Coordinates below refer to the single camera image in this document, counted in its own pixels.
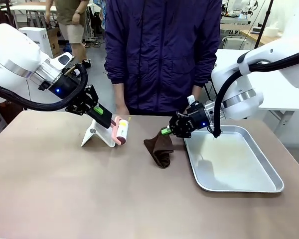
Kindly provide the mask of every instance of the white stand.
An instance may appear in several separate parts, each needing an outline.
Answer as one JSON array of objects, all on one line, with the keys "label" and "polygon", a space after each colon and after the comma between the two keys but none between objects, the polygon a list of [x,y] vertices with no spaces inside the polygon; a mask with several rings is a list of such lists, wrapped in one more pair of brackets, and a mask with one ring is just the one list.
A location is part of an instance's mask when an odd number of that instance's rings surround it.
[{"label": "white stand", "polygon": [[112,128],[104,128],[95,120],[93,120],[90,127],[86,130],[81,147],[95,134],[100,137],[101,140],[103,140],[109,147],[113,148],[115,146],[115,142],[112,140]]}]

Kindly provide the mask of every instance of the metal tray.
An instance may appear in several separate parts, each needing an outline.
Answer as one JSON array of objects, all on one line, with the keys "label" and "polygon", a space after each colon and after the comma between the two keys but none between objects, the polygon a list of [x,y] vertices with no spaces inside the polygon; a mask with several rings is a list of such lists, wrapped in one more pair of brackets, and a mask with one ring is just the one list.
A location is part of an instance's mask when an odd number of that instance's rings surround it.
[{"label": "metal tray", "polygon": [[222,126],[217,139],[206,129],[185,139],[198,185],[211,192],[279,193],[284,183],[251,135],[239,126]]}]

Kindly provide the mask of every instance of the cable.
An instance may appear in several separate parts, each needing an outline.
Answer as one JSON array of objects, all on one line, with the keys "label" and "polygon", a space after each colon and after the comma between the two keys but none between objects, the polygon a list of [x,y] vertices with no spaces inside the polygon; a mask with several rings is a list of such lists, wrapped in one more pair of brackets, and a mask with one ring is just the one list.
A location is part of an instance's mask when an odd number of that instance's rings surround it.
[{"label": "cable", "polygon": [[220,91],[218,92],[216,101],[215,101],[215,107],[214,107],[214,131],[213,135],[215,138],[218,138],[221,134],[221,128],[220,128],[220,110],[221,110],[221,104],[223,102],[224,96],[231,86],[239,77],[241,77],[242,74],[240,71],[235,72],[232,74],[223,84]]},{"label": "cable", "polygon": [[213,89],[214,89],[215,96],[217,97],[217,92],[216,92],[216,89],[215,89],[215,86],[214,86],[214,83],[213,83],[213,81],[212,81],[212,80],[211,80],[211,85],[212,85],[212,87],[213,87]]},{"label": "cable", "polygon": [[256,1],[255,6],[256,6],[256,8],[253,9],[253,11],[255,11],[258,8],[258,1]]},{"label": "cable", "polygon": [[249,70],[251,72],[270,72],[270,71],[277,71],[282,70],[284,68],[298,65],[299,64],[299,53],[289,56],[287,58],[284,58],[282,60],[268,63],[268,64],[253,64],[249,66]]},{"label": "cable", "polygon": [[260,32],[259,32],[256,44],[255,44],[255,49],[258,48],[260,40],[261,40],[261,37],[264,34],[265,27],[267,25],[267,21],[268,21],[269,15],[270,15],[270,10],[271,10],[273,4],[274,4],[274,0],[270,0],[269,6],[268,6],[268,9],[267,9],[267,12],[266,12],[265,20],[263,22],[263,25],[261,26],[261,29],[260,29]]},{"label": "cable", "polygon": [[208,93],[206,84],[204,84],[204,89],[205,89],[206,95],[207,95],[207,97],[208,97],[208,100],[211,101],[211,97],[210,97],[210,94]]},{"label": "cable", "polygon": [[210,87],[209,91],[208,91],[208,94],[211,93],[211,90],[213,89],[213,86]]},{"label": "cable", "polygon": [[[287,67],[295,66],[299,64],[299,53],[289,56],[287,58],[284,58],[282,60],[269,63],[269,64],[253,64],[249,66],[249,70],[251,72],[270,72],[270,71],[276,71],[276,70],[282,70]],[[234,83],[239,77],[241,77],[242,74],[240,71],[235,72],[232,74],[223,84],[221,87],[218,96],[215,101],[215,107],[214,107],[214,131],[213,135],[215,138],[217,138],[221,134],[220,129],[220,110],[221,110],[221,104],[223,102],[224,96],[231,86],[232,83]]]},{"label": "cable", "polygon": [[29,100],[17,95],[16,93],[14,93],[6,88],[3,88],[1,86],[0,86],[0,97],[6,99],[8,101],[14,102],[14,103],[22,106],[23,108],[27,108],[30,110],[58,111],[60,109],[63,109],[67,105],[69,105],[69,103],[74,98],[78,97],[78,95],[84,91],[84,89],[88,83],[88,74],[87,74],[85,67],[82,66],[81,64],[77,64],[76,67],[81,73],[81,81],[80,81],[79,86],[68,97],[66,97],[63,100],[58,101],[56,103],[43,104],[43,103],[32,102],[32,101],[29,101]]},{"label": "cable", "polygon": [[29,90],[29,99],[31,100],[30,87],[29,87],[29,82],[28,82],[28,80],[26,80],[26,84],[28,85],[28,90]]},{"label": "cable", "polygon": [[247,36],[248,36],[249,32],[250,32],[251,29],[253,28],[253,26],[254,26],[254,24],[255,24],[255,22],[256,22],[258,16],[259,16],[259,14],[260,14],[260,12],[261,12],[261,9],[263,9],[263,6],[264,6],[265,2],[266,2],[266,1],[264,1],[263,4],[261,5],[261,8],[259,9],[259,12],[258,12],[258,14],[257,14],[257,16],[256,16],[256,18],[255,18],[255,20],[254,20],[254,22],[253,22],[253,24],[251,24],[251,27],[250,27],[249,31],[247,32],[247,34],[246,34],[244,40],[242,41],[242,43],[241,43],[241,45],[240,45],[240,47],[239,47],[239,50],[241,50],[241,47],[243,46],[244,41],[247,39]]}]

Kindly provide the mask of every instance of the brown cloth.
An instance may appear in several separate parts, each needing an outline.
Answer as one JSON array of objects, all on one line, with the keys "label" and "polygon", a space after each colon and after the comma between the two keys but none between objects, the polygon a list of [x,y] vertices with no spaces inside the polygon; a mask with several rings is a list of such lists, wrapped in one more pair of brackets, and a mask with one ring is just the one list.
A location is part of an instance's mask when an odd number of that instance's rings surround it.
[{"label": "brown cloth", "polygon": [[160,130],[155,138],[145,139],[144,144],[159,167],[169,167],[169,154],[174,152],[169,135],[162,135]]}]

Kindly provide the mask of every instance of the khaki shorts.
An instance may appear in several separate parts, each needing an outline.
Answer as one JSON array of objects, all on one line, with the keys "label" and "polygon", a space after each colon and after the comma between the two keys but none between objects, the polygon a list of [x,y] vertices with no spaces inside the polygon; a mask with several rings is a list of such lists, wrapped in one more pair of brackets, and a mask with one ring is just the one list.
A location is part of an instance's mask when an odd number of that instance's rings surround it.
[{"label": "khaki shorts", "polygon": [[82,25],[63,25],[59,23],[60,31],[66,41],[70,44],[81,43],[83,39],[84,27]]}]

